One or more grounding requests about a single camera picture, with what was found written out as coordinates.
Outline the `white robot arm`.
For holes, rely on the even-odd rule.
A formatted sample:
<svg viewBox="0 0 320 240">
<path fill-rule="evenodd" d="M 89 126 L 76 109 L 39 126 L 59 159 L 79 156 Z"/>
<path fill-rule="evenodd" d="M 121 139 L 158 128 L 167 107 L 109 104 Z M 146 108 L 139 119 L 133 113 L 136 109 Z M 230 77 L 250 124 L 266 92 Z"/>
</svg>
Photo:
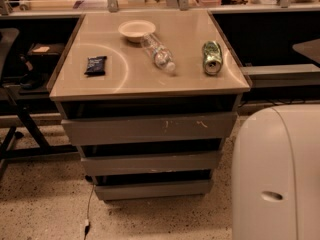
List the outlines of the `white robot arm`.
<svg viewBox="0 0 320 240">
<path fill-rule="evenodd" d="M 263 109 L 232 160 L 232 240 L 320 240 L 320 106 Z"/>
</svg>

